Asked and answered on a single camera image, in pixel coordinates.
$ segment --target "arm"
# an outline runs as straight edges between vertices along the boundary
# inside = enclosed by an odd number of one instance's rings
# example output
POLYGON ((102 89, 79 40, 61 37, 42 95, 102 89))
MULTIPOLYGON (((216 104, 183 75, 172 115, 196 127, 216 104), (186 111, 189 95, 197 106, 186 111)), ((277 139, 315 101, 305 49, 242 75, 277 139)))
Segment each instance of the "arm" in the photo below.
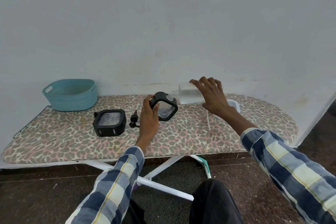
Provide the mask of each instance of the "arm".
POLYGON ((245 149, 307 223, 336 223, 335 176, 286 145, 275 133, 258 129, 230 107, 220 81, 202 77, 190 82, 202 92, 203 106, 240 135, 245 149))
POLYGON ((118 159, 115 166, 104 170, 96 179, 93 190, 71 214, 66 224, 121 223, 128 209, 132 188, 144 164, 147 145, 159 127, 157 104, 153 110, 147 96, 140 115, 140 135, 118 159))

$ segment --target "basket handle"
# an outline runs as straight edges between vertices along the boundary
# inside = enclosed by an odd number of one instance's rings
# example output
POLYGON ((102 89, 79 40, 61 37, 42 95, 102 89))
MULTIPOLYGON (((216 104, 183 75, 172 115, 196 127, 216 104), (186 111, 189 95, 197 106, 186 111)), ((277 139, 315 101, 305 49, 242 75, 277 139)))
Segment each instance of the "basket handle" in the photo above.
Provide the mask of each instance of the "basket handle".
POLYGON ((52 85, 52 83, 49 84, 48 86, 46 86, 46 87, 42 90, 42 93, 43 93, 43 94, 48 94, 48 92, 50 92, 50 91, 53 89, 53 87, 52 87, 51 85, 52 85))

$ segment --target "black pants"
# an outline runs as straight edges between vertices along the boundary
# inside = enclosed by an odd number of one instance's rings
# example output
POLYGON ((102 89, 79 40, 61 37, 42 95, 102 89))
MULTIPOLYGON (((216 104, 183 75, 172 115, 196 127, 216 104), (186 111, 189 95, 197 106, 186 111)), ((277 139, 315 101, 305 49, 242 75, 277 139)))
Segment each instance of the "black pants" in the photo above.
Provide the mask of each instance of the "black pants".
MULTIPOLYGON (((243 224, 235 201, 221 181, 208 179, 192 195, 190 224, 243 224)), ((131 200, 122 224, 145 224, 144 210, 131 200)))

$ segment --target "clear plastic bottle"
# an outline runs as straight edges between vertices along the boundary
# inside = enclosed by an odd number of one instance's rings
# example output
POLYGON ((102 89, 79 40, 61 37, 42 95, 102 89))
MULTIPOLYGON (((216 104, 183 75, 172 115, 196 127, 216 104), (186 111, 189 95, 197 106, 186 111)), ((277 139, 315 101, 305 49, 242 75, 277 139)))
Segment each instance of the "clear plastic bottle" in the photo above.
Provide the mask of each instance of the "clear plastic bottle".
POLYGON ((204 98, 202 93, 192 83, 180 83, 178 90, 174 90, 170 94, 174 98, 178 98, 180 104, 196 104, 203 103, 204 98))

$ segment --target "hand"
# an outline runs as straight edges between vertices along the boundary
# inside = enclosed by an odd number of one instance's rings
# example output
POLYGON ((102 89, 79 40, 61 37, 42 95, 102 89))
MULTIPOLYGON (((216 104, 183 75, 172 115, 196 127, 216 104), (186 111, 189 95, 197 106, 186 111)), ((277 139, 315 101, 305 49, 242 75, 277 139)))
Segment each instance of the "hand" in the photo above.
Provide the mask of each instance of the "hand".
POLYGON ((159 128, 158 108, 160 104, 157 103, 152 110, 149 106, 149 99, 152 97, 154 97, 154 95, 148 95, 143 100, 140 114, 140 135, 135 143, 135 145, 139 146, 143 152, 146 150, 159 128))
POLYGON ((228 104, 220 81, 212 77, 207 79, 203 76, 199 81, 190 80, 189 82, 200 90, 205 100, 202 105, 209 112, 225 119, 229 113, 233 112, 233 109, 235 110, 228 104))

